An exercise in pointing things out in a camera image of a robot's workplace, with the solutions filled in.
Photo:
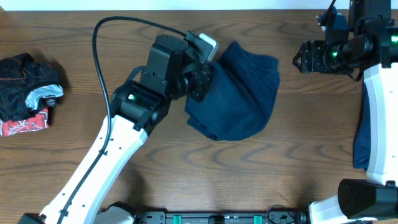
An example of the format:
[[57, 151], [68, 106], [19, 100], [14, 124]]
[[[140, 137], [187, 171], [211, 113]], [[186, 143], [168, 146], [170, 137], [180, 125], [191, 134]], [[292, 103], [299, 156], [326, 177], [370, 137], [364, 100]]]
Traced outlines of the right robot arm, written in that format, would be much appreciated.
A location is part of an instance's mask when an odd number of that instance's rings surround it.
[[365, 179], [343, 179], [336, 195], [312, 202], [295, 223], [369, 223], [397, 217], [397, 26], [390, 1], [351, 1], [317, 17], [324, 40], [302, 44], [293, 64], [302, 73], [346, 75], [366, 89], [370, 124]]

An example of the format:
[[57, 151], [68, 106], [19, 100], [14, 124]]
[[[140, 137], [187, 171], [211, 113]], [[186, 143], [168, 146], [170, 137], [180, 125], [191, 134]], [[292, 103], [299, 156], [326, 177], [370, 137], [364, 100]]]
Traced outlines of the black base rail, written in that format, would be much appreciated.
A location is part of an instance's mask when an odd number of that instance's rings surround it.
[[144, 212], [133, 224], [299, 224], [309, 223], [303, 212], [277, 208], [265, 213]]

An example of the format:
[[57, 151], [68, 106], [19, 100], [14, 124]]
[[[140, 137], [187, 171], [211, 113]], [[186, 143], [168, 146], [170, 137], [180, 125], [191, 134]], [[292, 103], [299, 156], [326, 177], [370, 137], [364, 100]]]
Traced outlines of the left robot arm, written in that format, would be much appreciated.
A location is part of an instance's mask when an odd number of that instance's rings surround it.
[[167, 116], [171, 101], [204, 99], [217, 50], [217, 41], [206, 34], [157, 36], [146, 65], [135, 68], [114, 92], [110, 116], [62, 191], [39, 214], [23, 214], [20, 223], [134, 223], [123, 206], [101, 212], [100, 205], [128, 160]]

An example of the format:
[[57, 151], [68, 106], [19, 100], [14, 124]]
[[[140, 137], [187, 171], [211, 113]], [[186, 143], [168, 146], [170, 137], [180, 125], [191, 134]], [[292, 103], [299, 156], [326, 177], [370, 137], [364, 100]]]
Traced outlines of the black patterned folded garment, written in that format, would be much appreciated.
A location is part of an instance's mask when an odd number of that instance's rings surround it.
[[58, 72], [28, 53], [1, 60], [1, 121], [34, 117], [63, 96]]

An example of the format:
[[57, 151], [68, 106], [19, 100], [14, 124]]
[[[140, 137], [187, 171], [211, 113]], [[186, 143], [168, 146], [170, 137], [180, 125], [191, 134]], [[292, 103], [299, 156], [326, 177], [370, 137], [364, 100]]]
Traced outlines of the navy blue garment pile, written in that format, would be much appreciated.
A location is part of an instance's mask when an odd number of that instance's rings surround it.
[[368, 90], [365, 84], [361, 112], [361, 121], [353, 144], [353, 166], [355, 169], [367, 170], [371, 155], [371, 119]]

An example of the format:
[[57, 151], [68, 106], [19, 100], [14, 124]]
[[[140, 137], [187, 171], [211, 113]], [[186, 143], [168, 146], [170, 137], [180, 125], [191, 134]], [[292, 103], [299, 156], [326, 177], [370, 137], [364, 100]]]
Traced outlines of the red patterned folded garment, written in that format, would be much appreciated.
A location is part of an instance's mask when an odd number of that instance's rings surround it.
[[34, 117], [20, 121], [1, 121], [1, 137], [12, 136], [19, 133], [40, 131], [48, 128], [48, 108], [44, 108]]

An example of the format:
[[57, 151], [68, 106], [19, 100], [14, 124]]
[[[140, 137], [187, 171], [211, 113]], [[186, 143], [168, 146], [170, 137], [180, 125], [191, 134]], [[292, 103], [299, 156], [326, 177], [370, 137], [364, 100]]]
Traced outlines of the navy blue shorts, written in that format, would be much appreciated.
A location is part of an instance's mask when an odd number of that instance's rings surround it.
[[213, 141], [240, 141], [268, 124], [280, 86], [279, 61], [233, 42], [211, 67], [210, 89], [201, 102], [188, 98], [189, 126]]

